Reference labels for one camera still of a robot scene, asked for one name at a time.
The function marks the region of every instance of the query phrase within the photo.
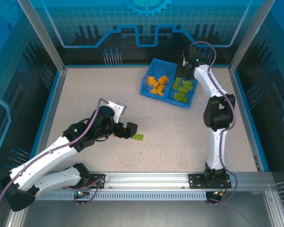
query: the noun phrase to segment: green block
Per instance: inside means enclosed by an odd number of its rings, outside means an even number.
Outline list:
[[[189,101],[186,97],[184,97],[181,102],[189,104]]]
[[[141,134],[134,134],[134,136],[132,137],[133,140],[139,140],[139,141],[143,141],[144,136]]]
[[[190,91],[193,89],[193,86],[190,85],[190,84],[183,84],[182,87],[185,87],[185,88],[187,88]]]
[[[182,82],[183,84],[189,84],[189,85],[192,85],[193,82],[191,80],[183,80]]]
[[[187,94],[188,89],[186,87],[178,87],[178,92],[183,92],[184,94]]]
[[[185,97],[185,94],[182,93],[182,92],[180,92],[180,93],[175,93],[175,95],[174,95],[174,99],[175,99],[176,101],[179,101],[179,102],[181,102],[181,100],[182,100],[184,97]]]
[[[177,90],[178,87],[179,87],[180,82],[181,82],[181,78],[180,77],[176,77],[175,82],[174,82],[174,84],[172,86],[172,89]]]

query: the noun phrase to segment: gear logo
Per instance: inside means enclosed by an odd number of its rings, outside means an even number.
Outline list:
[[[7,22],[12,23],[17,18],[18,12],[16,0],[0,0],[0,14]]]
[[[133,13],[147,17],[149,14],[154,16],[156,13],[161,13],[161,10],[166,9],[171,0],[124,0],[124,2],[127,9],[131,9]]]

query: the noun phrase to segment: blue divided tray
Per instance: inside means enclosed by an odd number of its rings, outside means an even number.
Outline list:
[[[178,66],[177,64],[154,58],[142,80],[140,95],[189,109],[194,99],[195,90],[196,90],[198,81],[196,79],[192,80],[193,86],[194,86],[193,90],[189,91],[188,94],[186,95],[187,99],[189,100],[189,104],[174,100],[174,94],[177,92],[177,90],[172,89],[172,85],[174,84],[175,79],[176,79],[177,66]],[[166,87],[165,87],[165,90],[163,91],[164,95],[159,96],[159,95],[150,93],[149,91],[152,90],[153,87],[148,85],[148,76],[154,77],[156,81],[158,81],[160,77],[163,77],[165,75],[169,78],[169,81],[165,85]]]

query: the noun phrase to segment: robotic arm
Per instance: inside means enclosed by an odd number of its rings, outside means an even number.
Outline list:
[[[227,180],[226,171],[220,160],[220,142],[222,140],[222,162],[224,163],[224,148],[227,131],[233,121],[231,107],[225,100],[224,93],[230,100],[232,106],[235,106],[235,96],[229,95],[221,87],[213,72],[209,71],[212,79],[208,76],[209,63],[207,59],[199,59],[197,48],[190,46],[183,51],[183,61],[178,65],[177,76],[197,79],[208,97],[208,103],[203,114],[205,125],[210,132],[210,151],[205,164],[204,178],[208,187],[215,187],[221,182]]]
[[[79,141],[46,155],[54,148],[76,140],[87,129],[95,111],[90,118],[86,119],[87,123],[83,120],[72,124],[51,146],[33,159],[13,168],[9,172],[2,169],[0,171],[0,179],[3,188],[5,188],[12,179],[21,173],[25,166],[33,162],[6,190],[5,195],[12,210],[22,210],[29,206],[36,197],[50,191],[63,187],[81,188],[87,185],[91,176],[82,163],[75,164],[55,174],[45,174],[59,163],[78,154],[84,148],[94,145],[96,141],[106,140],[111,134],[125,139],[131,138],[136,134],[138,127],[136,124],[128,122],[125,128],[123,127],[124,124],[119,122],[120,116],[124,115],[126,108],[121,103],[107,102],[106,106],[99,107],[91,128]]]

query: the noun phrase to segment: speckled floor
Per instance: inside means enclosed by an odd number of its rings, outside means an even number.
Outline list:
[[[143,141],[111,136],[58,165],[61,171],[82,162],[101,172],[203,171],[208,157],[209,130],[203,122],[207,97],[198,85],[190,110],[140,95],[147,68],[69,69],[53,121],[48,145],[70,124],[90,117],[99,98],[127,105],[121,122],[138,124]],[[233,93],[227,68],[213,69],[223,88]],[[256,171],[243,121],[236,104],[237,123],[228,132],[225,163],[231,171]]]

